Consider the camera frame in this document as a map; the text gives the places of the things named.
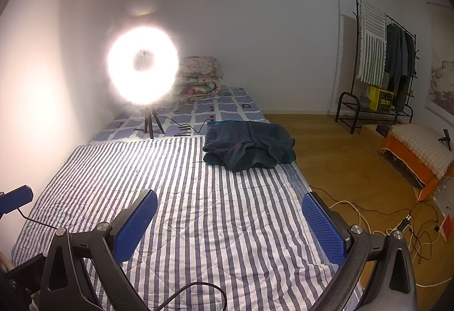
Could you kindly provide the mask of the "orange covered bench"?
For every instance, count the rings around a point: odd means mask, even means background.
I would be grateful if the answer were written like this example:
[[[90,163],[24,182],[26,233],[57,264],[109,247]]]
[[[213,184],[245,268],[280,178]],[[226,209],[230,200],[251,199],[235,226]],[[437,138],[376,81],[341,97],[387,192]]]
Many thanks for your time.
[[[442,135],[420,124],[391,126],[381,153],[390,152],[422,185],[418,200],[429,199],[443,178],[453,178],[453,150],[440,141]]]

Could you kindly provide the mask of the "blue white striped quilt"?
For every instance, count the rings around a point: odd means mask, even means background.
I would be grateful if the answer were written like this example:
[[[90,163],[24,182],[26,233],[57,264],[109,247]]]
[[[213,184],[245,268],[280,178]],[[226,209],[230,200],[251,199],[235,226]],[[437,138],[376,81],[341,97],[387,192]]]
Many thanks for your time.
[[[19,265],[47,253],[55,228],[91,230],[144,189],[158,209],[122,268],[150,308],[308,310],[330,263],[302,214],[295,164],[233,173],[203,160],[201,137],[77,147],[37,199],[12,248]]]

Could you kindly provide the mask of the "teal plaid fleece garment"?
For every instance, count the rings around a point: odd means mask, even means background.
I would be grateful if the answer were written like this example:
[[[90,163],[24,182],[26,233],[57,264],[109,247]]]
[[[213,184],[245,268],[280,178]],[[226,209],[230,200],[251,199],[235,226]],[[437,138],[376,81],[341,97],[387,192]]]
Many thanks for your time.
[[[295,139],[279,124],[224,120],[207,124],[203,160],[231,172],[274,168],[296,160]]]

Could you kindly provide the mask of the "white striped hanging cloth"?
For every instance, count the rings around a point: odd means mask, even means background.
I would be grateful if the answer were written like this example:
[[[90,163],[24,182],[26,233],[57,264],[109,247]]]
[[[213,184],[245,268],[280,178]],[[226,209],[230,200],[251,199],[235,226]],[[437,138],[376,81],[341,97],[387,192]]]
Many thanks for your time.
[[[356,78],[380,87],[386,65],[386,16],[367,1],[359,0],[359,63]]]

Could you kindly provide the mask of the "yellow box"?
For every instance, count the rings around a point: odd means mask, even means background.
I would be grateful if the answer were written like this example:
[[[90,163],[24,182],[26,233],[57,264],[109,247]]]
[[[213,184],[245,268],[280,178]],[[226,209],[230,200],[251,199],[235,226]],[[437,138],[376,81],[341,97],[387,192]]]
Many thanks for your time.
[[[394,94],[391,91],[386,91],[381,88],[370,86],[367,98],[369,99],[368,109],[370,109],[371,111],[382,113],[391,112],[392,102],[394,98]]]

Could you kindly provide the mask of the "folded floral quilt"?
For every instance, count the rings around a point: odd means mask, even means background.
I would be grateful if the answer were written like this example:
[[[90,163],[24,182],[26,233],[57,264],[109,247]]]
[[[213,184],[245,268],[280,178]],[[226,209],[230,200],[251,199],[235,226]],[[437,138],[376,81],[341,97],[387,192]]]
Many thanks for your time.
[[[197,101],[219,93],[223,78],[221,65],[212,56],[188,56],[179,59],[179,68],[171,96],[175,101]]]

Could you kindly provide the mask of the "blue checked bed sheet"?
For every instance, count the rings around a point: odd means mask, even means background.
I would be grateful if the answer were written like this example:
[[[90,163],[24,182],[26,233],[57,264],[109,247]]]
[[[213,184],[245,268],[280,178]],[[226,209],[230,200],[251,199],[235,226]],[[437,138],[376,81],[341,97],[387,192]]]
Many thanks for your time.
[[[189,137],[206,134],[210,121],[251,120],[266,118],[243,88],[221,86],[215,97],[201,101],[164,102],[155,107],[159,121],[153,121],[154,137]],[[144,132],[146,110],[128,104],[104,130],[92,139],[93,144],[116,141],[141,141],[149,138]]]

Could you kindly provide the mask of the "dark green hanging garment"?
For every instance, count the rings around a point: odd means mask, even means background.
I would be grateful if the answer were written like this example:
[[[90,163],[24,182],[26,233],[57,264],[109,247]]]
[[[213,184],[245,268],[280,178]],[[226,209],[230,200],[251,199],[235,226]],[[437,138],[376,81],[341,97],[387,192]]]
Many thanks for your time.
[[[394,94],[393,105],[403,111],[410,81],[415,76],[415,41],[395,23],[387,25],[385,73],[389,76],[386,89]]]

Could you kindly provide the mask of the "wall picture poster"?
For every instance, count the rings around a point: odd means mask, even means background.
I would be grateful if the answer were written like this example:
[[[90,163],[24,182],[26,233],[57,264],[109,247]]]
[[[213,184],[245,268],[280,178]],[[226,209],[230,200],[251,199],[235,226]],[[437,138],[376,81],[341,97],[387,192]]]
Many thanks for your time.
[[[453,9],[428,3],[432,25],[432,63],[426,107],[453,125]]]

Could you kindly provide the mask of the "black clothes rack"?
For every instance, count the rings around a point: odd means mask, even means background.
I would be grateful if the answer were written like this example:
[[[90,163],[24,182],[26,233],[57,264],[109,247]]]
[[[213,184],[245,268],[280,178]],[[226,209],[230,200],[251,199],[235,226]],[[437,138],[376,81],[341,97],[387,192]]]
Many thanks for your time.
[[[415,62],[416,35],[366,0],[355,0],[356,48],[352,80],[340,94],[335,121],[353,134],[369,121],[413,120],[409,105]]]

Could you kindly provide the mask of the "small black tripod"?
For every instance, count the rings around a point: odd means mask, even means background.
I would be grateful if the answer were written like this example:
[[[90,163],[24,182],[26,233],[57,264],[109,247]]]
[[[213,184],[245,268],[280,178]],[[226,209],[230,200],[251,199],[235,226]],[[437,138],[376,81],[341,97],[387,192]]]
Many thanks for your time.
[[[452,139],[450,137],[449,131],[446,128],[444,128],[442,131],[443,131],[444,135],[442,137],[440,137],[438,139],[438,141],[440,143],[444,144],[448,148],[449,151],[452,151],[452,146],[451,146]]]

